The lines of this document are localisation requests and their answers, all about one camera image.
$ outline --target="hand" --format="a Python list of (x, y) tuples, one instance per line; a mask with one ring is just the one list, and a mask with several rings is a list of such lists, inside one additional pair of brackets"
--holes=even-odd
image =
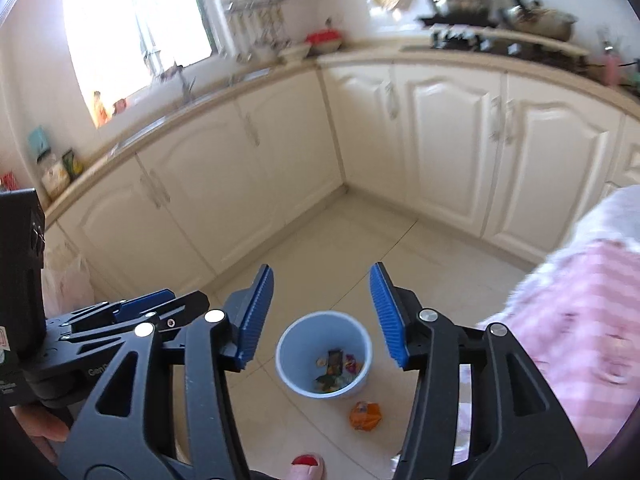
[(64, 442), (69, 428), (56, 416), (51, 415), (43, 406), (30, 404), (12, 408), (15, 418), (38, 449), (50, 462), (56, 463), (58, 455), (47, 441)]

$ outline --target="window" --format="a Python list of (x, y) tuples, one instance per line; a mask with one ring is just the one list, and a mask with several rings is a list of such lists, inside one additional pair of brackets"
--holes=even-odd
[[(65, 0), (65, 22), (96, 125), (108, 119), (114, 103), (174, 63), (187, 66), (218, 52), (203, 0)], [(107, 111), (102, 118), (95, 92)]]

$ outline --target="white bowl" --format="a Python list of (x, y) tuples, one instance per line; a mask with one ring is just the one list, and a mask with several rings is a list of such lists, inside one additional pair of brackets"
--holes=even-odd
[(329, 40), (314, 45), (315, 54), (332, 54), (336, 52), (342, 44), (342, 40)]
[(310, 44), (299, 43), (288, 46), (287, 48), (283, 48), (278, 53), (278, 56), (280, 56), (287, 64), (302, 63), (302, 60), (305, 59), (306, 56), (308, 56), (310, 50)]

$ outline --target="label sticker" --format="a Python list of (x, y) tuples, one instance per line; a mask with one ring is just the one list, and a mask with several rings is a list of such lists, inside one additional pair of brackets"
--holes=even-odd
[(9, 348), (9, 338), (6, 336), (6, 330), (4, 326), (0, 326), (0, 350), (11, 350)]

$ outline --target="person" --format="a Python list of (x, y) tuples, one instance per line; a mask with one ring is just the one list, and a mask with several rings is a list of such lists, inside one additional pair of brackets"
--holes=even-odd
[[(564, 247), (520, 282), (506, 308), (477, 326), (500, 322), (513, 333), (562, 404), (590, 465), (640, 398), (638, 298), (640, 186), (629, 186), (576, 223)], [(471, 384), (468, 367), (461, 383)], [(459, 413), (459, 438), (468, 442), (469, 398)], [(461, 447), (457, 460), (465, 456)]]
[[(29, 435), (33, 443), (47, 459), (55, 464), (58, 456), (51, 447), (49, 440), (64, 442), (69, 434), (69, 428), (62, 420), (53, 416), (43, 406), (30, 404), (12, 408), (15, 418)], [(324, 461), (315, 453), (306, 453), (295, 457), (291, 468), (284, 480), (321, 480), (324, 474)], [(251, 480), (277, 480), (257, 471), (251, 471)]]
[(29, 404), (28, 406), (15, 406), (12, 408), (15, 418), (29, 435), (36, 447), (55, 464), (58, 462), (58, 454), (51, 447), (49, 441), (64, 442), (69, 434), (69, 428), (62, 420), (51, 415), (44, 406)]

